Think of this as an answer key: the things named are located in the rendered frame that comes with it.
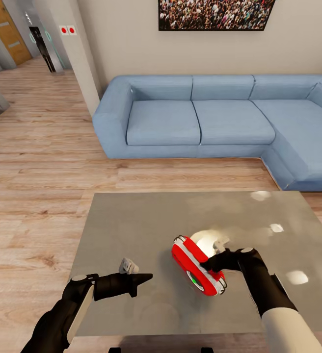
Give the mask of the radio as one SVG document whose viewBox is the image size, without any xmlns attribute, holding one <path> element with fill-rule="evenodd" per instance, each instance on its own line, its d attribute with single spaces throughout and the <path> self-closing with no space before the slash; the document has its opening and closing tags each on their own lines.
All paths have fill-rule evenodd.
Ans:
<svg viewBox="0 0 322 353">
<path fill-rule="evenodd" d="M 206 270 L 200 262 L 208 261 L 208 256 L 189 237 L 180 236 L 174 239 L 172 255 L 191 281 L 207 296 L 221 295 L 225 292 L 226 283 L 222 271 L 214 273 Z"/>
</svg>

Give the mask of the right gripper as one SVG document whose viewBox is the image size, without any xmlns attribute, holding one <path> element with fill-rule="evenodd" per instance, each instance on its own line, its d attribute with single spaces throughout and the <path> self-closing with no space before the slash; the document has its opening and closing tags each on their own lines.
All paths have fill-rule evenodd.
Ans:
<svg viewBox="0 0 322 353">
<path fill-rule="evenodd" d="M 210 271 L 211 269 L 214 273 L 218 273 L 222 269 L 232 270 L 228 263 L 228 254 L 230 254 L 230 249 L 225 248 L 226 251 L 218 255 L 214 255 L 208 259 L 208 261 L 200 262 L 200 265 L 206 270 Z"/>
</svg>

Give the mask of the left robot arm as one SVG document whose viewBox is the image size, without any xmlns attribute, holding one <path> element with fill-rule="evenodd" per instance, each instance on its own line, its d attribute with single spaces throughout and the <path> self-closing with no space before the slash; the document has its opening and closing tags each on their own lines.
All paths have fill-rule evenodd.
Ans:
<svg viewBox="0 0 322 353">
<path fill-rule="evenodd" d="M 63 353 L 75 337 L 93 297 L 98 301 L 129 293 L 134 298 L 137 286 L 153 278 L 153 274 L 138 275 L 138 271 L 139 267 L 124 257 L 119 273 L 73 277 L 66 285 L 62 299 L 41 317 L 32 338 L 20 353 Z"/>
</svg>

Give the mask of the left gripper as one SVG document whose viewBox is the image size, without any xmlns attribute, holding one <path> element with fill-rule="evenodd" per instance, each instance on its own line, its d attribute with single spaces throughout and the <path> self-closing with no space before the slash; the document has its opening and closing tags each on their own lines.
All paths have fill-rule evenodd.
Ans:
<svg viewBox="0 0 322 353">
<path fill-rule="evenodd" d="M 109 297 L 129 293 L 132 298 L 137 296 L 137 286 L 152 279 L 153 274 L 127 275 L 127 274 L 110 274 L 110 293 Z"/>
</svg>

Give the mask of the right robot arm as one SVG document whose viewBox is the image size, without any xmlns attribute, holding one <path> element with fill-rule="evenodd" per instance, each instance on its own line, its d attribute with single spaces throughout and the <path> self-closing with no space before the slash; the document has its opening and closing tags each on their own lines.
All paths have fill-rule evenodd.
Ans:
<svg viewBox="0 0 322 353">
<path fill-rule="evenodd" d="M 213 244 L 216 255 L 200 262 L 206 270 L 222 269 L 243 273 L 265 327 L 272 353 L 322 353 L 322 345 L 301 317 L 285 286 L 276 274 L 269 275 L 261 255 L 254 248 L 231 252 L 224 248 L 227 236 Z"/>
</svg>

